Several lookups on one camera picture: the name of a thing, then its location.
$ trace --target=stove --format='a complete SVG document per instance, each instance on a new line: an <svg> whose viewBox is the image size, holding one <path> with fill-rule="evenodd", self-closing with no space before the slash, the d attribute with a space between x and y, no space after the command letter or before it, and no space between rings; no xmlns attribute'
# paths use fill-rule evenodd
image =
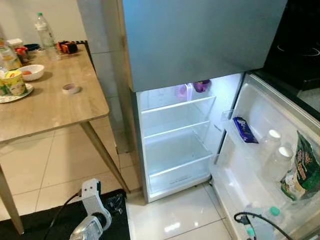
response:
<svg viewBox="0 0 320 240"><path fill-rule="evenodd" d="M299 90L320 88L320 0L288 0L264 70Z"/></svg>

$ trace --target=table top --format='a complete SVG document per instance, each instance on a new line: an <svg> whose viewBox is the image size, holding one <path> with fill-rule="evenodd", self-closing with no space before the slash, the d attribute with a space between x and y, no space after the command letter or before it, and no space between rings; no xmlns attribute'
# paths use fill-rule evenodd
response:
<svg viewBox="0 0 320 240"><path fill-rule="evenodd" d="M17 101L0 104L0 143L36 133L66 127L109 113L105 96L84 45L79 52L65 54L59 61L36 55L30 64L44 65L43 76L28 83L31 94ZM81 91L67 95L66 84L74 83Z"/></svg>

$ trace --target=black mat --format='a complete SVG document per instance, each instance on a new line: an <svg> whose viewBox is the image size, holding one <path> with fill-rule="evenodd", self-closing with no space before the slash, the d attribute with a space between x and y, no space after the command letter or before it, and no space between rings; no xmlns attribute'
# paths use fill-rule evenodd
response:
<svg viewBox="0 0 320 240"><path fill-rule="evenodd" d="M101 201L106 209L108 209L108 199L121 194L123 201L119 212L111 212L111 226L104 231L100 240L130 240L128 217L126 211L125 196L126 193L122 189L101 195ZM48 226L50 225L54 215L59 207L51 208L45 211L39 211L28 215L21 216L25 229L23 235L19 236L12 221L0 221L0 240L42 240L45 236ZM68 204L60 213L55 225L50 230L47 240L68 240L73 230L87 216L82 201Z"/></svg>

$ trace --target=blue package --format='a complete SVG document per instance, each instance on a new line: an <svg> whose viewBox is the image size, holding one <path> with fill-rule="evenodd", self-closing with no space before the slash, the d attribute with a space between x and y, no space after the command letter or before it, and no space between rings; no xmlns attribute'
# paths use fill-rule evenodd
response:
<svg viewBox="0 0 320 240"><path fill-rule="evenodd" d="M233 121L243 141L245 141L246 143L253 143L253 144L259 143L255 138L255 136L253 135L253 133L251 132L246 120L244 120L242 117L236 116L233 118Z"/></svg>

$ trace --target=blue bottle cap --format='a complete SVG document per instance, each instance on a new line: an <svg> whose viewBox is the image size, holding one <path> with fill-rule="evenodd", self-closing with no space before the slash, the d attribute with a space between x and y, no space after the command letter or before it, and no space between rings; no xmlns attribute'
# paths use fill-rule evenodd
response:
<svg viewBox="0 0 320 240"><path fill-rule="evenodd" d="M280 214L279 208L275 206L270 207L269 211L273 216L278 216Z"/></svg>
<svg viewBox="0 0 320 240"><path fill-rule="evenodd" d="M250 237L254 237L255 236L255 231L253 230L252 227L249 227L246 229L246 233L250 236Z"/></svg>

